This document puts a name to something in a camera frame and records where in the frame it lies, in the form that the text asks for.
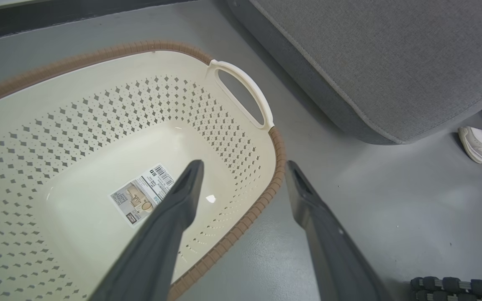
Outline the cream perforated laundry basket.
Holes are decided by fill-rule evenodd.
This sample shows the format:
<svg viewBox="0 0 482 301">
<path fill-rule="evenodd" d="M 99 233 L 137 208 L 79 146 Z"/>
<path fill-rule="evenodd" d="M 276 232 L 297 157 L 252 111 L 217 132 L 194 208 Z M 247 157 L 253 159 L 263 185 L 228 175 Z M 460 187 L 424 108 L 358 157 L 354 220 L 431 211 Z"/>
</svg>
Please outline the cream perforated laundry basket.
<svg viewBox="0 0 482 301">
<path fill-rule="evenodd" d="M 155 164 L 202 160 L 167 301 L 253 225 L 285 177 L 266 97 L 244 71 L 172 41 L 71 57 L 0 84 L 0 301 L 88 301 L 140 227 L 109 194 Z"/>
</svg>

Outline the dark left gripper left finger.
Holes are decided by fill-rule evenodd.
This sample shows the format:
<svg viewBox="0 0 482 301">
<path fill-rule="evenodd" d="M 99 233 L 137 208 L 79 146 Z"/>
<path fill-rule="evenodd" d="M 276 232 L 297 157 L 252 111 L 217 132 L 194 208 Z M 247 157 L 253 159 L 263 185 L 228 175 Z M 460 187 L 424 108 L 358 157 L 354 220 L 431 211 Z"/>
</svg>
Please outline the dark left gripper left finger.
<svg viewBox="0 0 482 301">
<path fill-rule="evenodd" d="M 182 234 L 197 213 L 203 174 L 202 160 L 189 162 L 88 301 L 167 301 Z"/>
</svg>

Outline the paper product label sticker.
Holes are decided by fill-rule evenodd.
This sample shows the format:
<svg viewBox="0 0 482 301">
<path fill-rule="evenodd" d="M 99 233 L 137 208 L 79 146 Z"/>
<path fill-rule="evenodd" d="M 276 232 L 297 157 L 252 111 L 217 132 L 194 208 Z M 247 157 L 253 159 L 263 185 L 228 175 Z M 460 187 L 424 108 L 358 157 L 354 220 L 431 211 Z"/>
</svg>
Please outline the paper product label sticker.
<svg viewBox="0 0 482 301">
<path fill-rule="evenodd" d="M 162 203 L 174 183 L 166 167 L 158 163 L 108 197 L 130 227 L 135 228 Z"/>
</svg>

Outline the black baseboard strip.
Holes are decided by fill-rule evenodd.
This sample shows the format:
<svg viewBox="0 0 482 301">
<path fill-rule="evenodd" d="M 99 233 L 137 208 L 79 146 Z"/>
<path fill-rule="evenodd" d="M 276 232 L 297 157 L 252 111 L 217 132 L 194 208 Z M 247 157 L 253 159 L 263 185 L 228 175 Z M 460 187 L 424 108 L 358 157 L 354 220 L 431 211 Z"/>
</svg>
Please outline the black baseboard strip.
<svg viewBox="0 0 482 301">
<path fill-rule="evenodd" d="M 152 6 L 195 0 L 27 0 L 0 6 L 0 37 Z"/>
</svg>

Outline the grey fabric sofa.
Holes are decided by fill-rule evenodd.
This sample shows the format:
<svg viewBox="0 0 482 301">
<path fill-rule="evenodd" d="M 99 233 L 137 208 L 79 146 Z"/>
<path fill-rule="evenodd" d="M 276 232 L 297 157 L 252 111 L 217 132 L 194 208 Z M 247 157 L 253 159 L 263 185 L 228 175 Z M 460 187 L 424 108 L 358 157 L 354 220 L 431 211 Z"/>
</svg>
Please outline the grey fabric sofa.
<svg viewBox="0 0 482 301">
<path fill-rule="evenodd" d="M 482 110 L 482 0 L 225 0 L 342 131 L 410 144 Z"/>
</svg>

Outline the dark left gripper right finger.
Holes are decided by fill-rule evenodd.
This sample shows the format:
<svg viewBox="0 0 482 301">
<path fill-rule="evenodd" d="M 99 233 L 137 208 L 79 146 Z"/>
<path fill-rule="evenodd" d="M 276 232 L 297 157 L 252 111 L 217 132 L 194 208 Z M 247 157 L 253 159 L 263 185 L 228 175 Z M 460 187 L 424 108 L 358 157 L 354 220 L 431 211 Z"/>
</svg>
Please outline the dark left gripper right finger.
<svg viewBox="0 0 482 301">
<path fill-rule="evenodd" d="M 336 216 L 294 161 L 286 163 L 292 214 L 305 231 L 321 301 L 392 301 Z"/>
</svg>

